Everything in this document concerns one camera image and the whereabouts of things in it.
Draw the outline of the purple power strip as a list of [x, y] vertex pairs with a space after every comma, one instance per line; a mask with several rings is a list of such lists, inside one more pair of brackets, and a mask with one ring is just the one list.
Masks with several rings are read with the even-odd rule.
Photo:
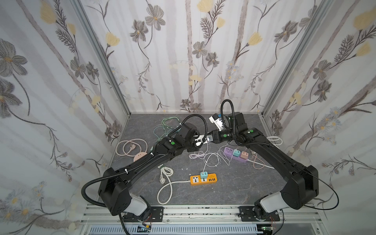
[[238, 149], [232, 149], [229, 147], [225, 147], [224, 150], [224, 155], [230, 160], [237, 160], [239, 162], [245, 163], [248, 161], [249, 154], [244, 151], [240, 151]]

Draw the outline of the teal USB charger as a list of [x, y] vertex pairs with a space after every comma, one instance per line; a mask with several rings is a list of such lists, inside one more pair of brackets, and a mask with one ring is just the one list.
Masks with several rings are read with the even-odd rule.
[[235, 149], [235, 150], [233, 151], [233, 156], [234, 156], [234, 157], [239, 157], [240, 155], [241, 155], [241, 152], [240, 152], [239, 150]]
[[205, 180], [208, 178], [208, 173], [206, 171], [203, 171], [200, 173], [200, 179]]

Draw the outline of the pink USB charger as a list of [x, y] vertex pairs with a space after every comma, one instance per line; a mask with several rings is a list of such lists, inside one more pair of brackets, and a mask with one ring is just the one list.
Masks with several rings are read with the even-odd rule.
[[249, 158], [248, 152], [242, 151], [241, 155], [240, 155], [240, 158], [243, 159], [243, 160], [245, 160], [245, 161], [248, 160], [248, 158]]

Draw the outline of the orange power strip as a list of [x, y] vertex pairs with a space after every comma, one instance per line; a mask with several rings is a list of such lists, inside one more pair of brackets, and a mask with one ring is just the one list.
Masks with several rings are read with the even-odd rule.
[[200, 175], [195, 175], [190, 177], [190, 184], [192, 186], [214, 184], [218, 181], [217, 175], [215, 173], [210, 173], [206, 178], [201, 178]]

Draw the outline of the round beige power strip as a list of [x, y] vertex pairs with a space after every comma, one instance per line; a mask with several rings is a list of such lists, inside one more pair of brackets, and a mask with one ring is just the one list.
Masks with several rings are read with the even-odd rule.
[[140, 152], [140, 153], [136, 154], [135, 157], [133, 158], [133, 162], [136, 162], [137, 160], [141, 159], [146, 154], [147, 154], [146, 152]]

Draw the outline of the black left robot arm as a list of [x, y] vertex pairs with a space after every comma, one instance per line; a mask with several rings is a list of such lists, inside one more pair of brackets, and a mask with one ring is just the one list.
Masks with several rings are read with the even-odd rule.
[[212, 139], [207, 131], [200, 134], [197, 127], [188, 122], [189, 115], [166, 137], [156, 142], [153, 149], [137, 161], [114, 170], [107, 169], [103, 176], [86, 183], [82, 197], [90, 204], [105, 207], [113, 216], [131, 214], [144, 221], [150, 215], [151, 206], [142, 197], [130, 193], [132, 186], [154, 168], [181, 155], [184, 151], [198, 151], [204, 142]]

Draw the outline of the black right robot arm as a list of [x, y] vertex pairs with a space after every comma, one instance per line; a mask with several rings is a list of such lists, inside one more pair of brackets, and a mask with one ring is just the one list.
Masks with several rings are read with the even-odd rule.
[[237, 146], [246, 147], [264, 158], [285, 180], [286, 185], [279, 192], [260, 198], [254, 204], [254, 214], [264, 219], [269, 214], [286, 208], [299, 210], [319, 195], [318, 170], [286, 155], [273, 145], [257, 128], [249, 128], [241, 112], [231, 110], [229, 115], [220, 112], [210, 117], [217, 130], [209, 132], [211, 142], [219, 144], [234, 141]]

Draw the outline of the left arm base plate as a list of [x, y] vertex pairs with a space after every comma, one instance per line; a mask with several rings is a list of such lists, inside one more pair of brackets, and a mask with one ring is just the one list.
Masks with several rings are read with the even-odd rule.
[[146, 209], [141, 215], [136, 216], [132, 213], [126, 212], [122, 216], [123, 222], [162, 222], [164, 216], [164, 207], [151, 206]]

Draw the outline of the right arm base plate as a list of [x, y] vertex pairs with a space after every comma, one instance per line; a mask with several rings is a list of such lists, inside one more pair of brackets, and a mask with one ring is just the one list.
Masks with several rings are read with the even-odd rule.
[[279, 222], [281, 221], [277, 211], [267, 213], [258, 206], [239, 206], [238, 217], [242, 222]]

